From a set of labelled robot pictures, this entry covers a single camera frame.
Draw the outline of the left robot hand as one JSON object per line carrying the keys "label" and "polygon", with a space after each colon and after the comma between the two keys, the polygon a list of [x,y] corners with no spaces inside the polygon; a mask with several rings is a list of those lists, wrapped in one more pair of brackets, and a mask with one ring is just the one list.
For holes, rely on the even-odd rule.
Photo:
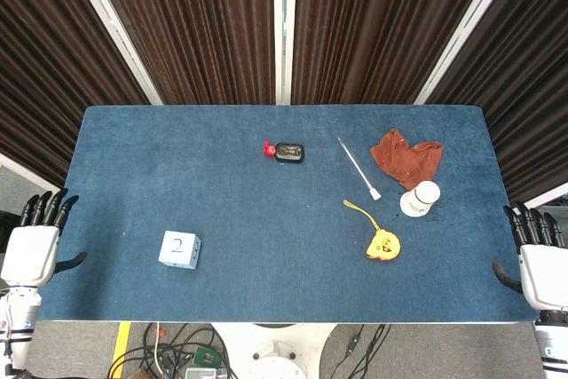
{"label": "left robot hand", "polygon": [[23,207],[20,220],[7,241],[1,279],[11,288],[40,288],[52,276],[76,268],[88,256],[57,259],[59,240],[71,209],[79,201],[67,189],[33,195]]}

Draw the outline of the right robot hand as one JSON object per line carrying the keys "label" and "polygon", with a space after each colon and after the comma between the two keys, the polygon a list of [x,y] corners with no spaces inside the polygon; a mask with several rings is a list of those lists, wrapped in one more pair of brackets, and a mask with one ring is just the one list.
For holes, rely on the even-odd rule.
{"label": "right robot hand", "polygon": [[493,274],[533,309],[566,312],[567,240],[560,224],[548,212],[529,209],[522,202],[503,210],[515,243],[520,278],[511,278],[497,261],[492,262]]}

